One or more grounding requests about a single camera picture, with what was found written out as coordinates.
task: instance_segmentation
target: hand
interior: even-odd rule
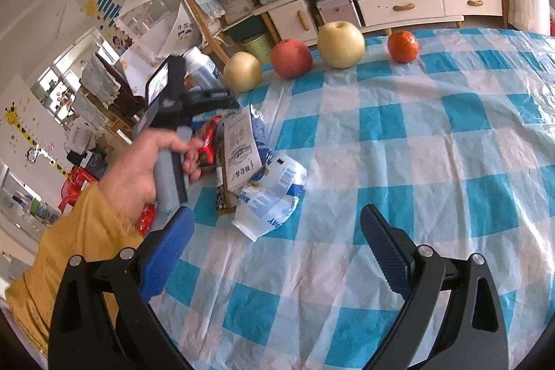
[[[98,188],[118,212],[136,223],[143,206],[156,199],[154,165],[158,159],[158,151],[171,149],[174,152],[185,152],[183,171],[193,182],[200,177],[196,164],[198,150],[202,145],[202,140],[198,138],[192,138],[187,143],[172,131],[146,130],[101,179]]]

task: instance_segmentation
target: green bucket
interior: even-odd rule
[[[268,34],[248,38],[243,41],[243,45],[245,46],[245,51],[254,55],[260,64],[270,63],[270,56],[274,45]]]

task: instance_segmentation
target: phone screen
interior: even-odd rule
[[[160,94],[168,84],[168,64],[166,63],[152,78],[148,84],[148,105]]]

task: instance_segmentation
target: cardboard box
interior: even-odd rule
[[[245,16],[248,16],[254,8],[253,0],[219,0],[225,10],[225,20],[233,24]]]

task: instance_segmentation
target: screw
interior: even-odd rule
[[[478,253],[474,253],[472,255],[472,260],[476,262],[478,265],[483,265],[486,262],[486,260],[484,259],[484,256]]]
[[[79,265],[81,263],[81,256],[73,256],[70,260],[69,260],[69,264],[72,267],[77,267],[77,265]]]
[[[422,244],[418,247],[418,254],[424,257],[432,257],[434,255],[434,250],[432,250],[431,246]]]
[[[135,255],[135,250],[133,248],[123,248],[123,250],[121,250],[119,252],[119,256],[124,260],[124,261],[128,261],[129,259],[131,259],[133,256]]]

